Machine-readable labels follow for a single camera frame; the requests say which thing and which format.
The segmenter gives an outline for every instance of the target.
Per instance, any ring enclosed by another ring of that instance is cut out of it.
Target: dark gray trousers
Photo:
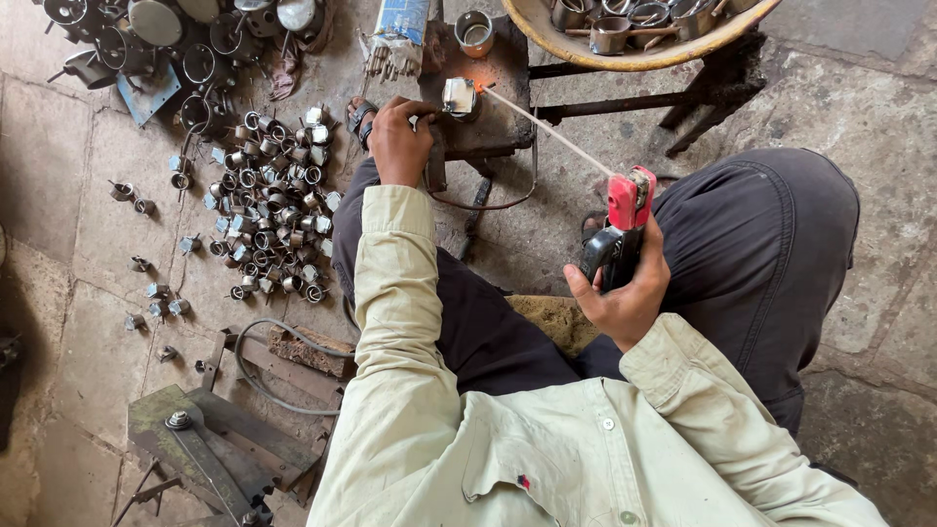
[[[354,298],[364,189],[358,168],[335,213],[332,262]],[[682,316],[738,369],[778,424],[796,435],[823,319],[840,293],[859,218],[852,181],[807,150],[752,150],[671,186],[654,203],[671,281],[662,311]],[[623,379],[621,352],[602,335],[572,363],[493,285],[439,248],[437,345],[458,389],[501,395],[591,377]]]

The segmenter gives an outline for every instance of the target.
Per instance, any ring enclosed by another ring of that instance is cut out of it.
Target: shirt sleeve
[[[739,496],[779,525],[886,526],[855,489],[809,467],[738,371],[678,315],[658,317],[619,368]]]
[[[439,458],[455,437],[455,376],[436,349],[442,304],[432,210],[415,188],[364,192],[355,362],[308,525],[335,525]]]

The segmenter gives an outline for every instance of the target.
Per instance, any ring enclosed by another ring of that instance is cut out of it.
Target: welding electrode holder
[[[640,166],[608,180],[605,227],[583,246],[579,263],[589,283],[602,269],[603,293],[624,287],[634,277],[656,186],[657,177]]]

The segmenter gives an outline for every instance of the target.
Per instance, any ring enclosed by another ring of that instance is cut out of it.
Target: welding rod
[[[524,115],[527,119],[530,119],[530,120],[533,122],[533,124],[537,125],[537,126],[540,127],[540,128],[543,128],[543,131],[545,131],[545,132],[547,133],[547,135],[552,135],[552,136],[556,137],[557,139],[559,139],[559,141],[560,141],[561,143],[563,143],[563,144],[569,146],[570,149],[573,150],[573,152],[575,152],[576,154],[579,154],[580,156],[582,156],[583,159],[585,159],[586,161],[588,161],[589,163],[591,163],[592,166],[594,166],[595,168],[597,168],[597,169],[599,169],[600,171],[602,171],[602,173],[604,173],[605,175],[607,175],[607,176],[609,176],[609,177],[615,175],[614,172],[608,170],[608,167],[606,167],[605,165],[601,164],[601,163],[600,163],[599,161],[597,161],[593,156],[590,156],[589,154],[587,154],[586,152],[584,152],[582,148],[580,148],[580,147],[576,146],[575,144],[571,143],[570,140],[568,140],[568,139],[566,139],[565,137],[559,135],[559,133],[557,133],[555,130],[553,130],[553,127],[551,127],[550,125],[547,125],[546,123],[544,123],[544,121],[541,121],[540,119],[538,119],[537,117],[534,117],[534,116],[531,115],[530,113],[525,112],[524,110],[522,110],[522,109],[521,109],[519,106],[517,106],[516,104],[514,104],[514,103],[510,102],[508,99],[506,99],[506,98],[504,98],[504,97],[498,95],[498,93],[496,93],[494,90],[492,90],[492,89],[489,88],[488,86],[482,86],[482,89],[483,89],[484,92],[487,93],[488,95],[490,95],[490,96],[492,96],[492,97],[494,97],[494,98],[500,100],[500,101],[503,102],[504,104],[507,104],[508,106],[510,106],[511,108],[513,108],[516,112],[518,112],[518,113]]]

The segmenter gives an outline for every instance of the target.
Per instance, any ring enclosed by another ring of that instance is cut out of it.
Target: bundle of welding rods
[[[400,74],[405,77],[415,76],[420,66],[410,59],[404,63],[402,68],[398,68],[392,61],[387,60],[391,56],[391,49],[387,46],[375,44],[371,48],[371,58],[364,66],[364,74],[369,77],[380,76],[380,81],[396,81]]]

